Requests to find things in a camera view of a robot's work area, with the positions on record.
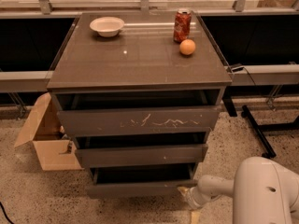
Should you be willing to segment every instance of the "speckled floor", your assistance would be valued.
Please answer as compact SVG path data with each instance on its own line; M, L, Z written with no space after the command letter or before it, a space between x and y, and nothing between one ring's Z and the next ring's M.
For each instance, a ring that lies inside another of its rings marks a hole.
M206 159L195 177L210 174L234 178L240 162L263 153L254 131L240 116L244 104L251 108L260 124L289 122L299 115L298 98L276 99L276 111L269 110L264 100L235 100L238 117L229 117L223 109L208 138ZM195 221L179 195L91 200L84 190L91 184L85 171L43 172L32 144L14 148L24 123L24 119L11 119L15 115L11 109L0 110L0 202L16 224L232 223L232 200L227 197L207 204ZM299 132L274 133L267 137L278 154L274 160L299 174ZM0 223L7 223L1 212Z

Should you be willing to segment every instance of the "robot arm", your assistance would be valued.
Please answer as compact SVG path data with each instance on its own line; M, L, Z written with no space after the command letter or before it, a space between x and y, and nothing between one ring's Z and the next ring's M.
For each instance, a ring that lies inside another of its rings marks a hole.
M234 224L291 224L299 218L299 175L264 158L244 160L234 180L204 175L184 196L193 208L233 198Z

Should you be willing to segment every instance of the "bowl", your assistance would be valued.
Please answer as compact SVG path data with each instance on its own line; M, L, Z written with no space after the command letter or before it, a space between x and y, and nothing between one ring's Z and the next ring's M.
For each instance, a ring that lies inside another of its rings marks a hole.
M103 17L91 22L90 27L102 37L117 35L124 25L124 21L114 17Z

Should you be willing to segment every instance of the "open cardboard box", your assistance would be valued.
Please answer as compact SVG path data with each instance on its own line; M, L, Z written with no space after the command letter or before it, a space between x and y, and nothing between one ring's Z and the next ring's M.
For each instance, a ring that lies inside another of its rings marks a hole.
M61 123L49 93L38 97L25 121L15 147L33 142L43 170L81 170L73 142L61 139Z

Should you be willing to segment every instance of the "black metal stand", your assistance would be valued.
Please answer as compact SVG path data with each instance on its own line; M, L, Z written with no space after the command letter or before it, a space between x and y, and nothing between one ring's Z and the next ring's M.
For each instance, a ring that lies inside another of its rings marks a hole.
M278 123L278 124L264 124L264 125L258 125L255 121L254 117L251 115L249 109L246 105L242 106L243 112L242 117L248 118L248 121L252 125L252 128L255 130L255 132L258 134L260 140L263 143L264 148L266 149L266 152L262 154L263 157L267 159L275 158L276 153L271 147L270 143L264 136L263 132L270 132L270 131L286 131L286 130L299 130L299 116L295 119L294 122L291 123Z

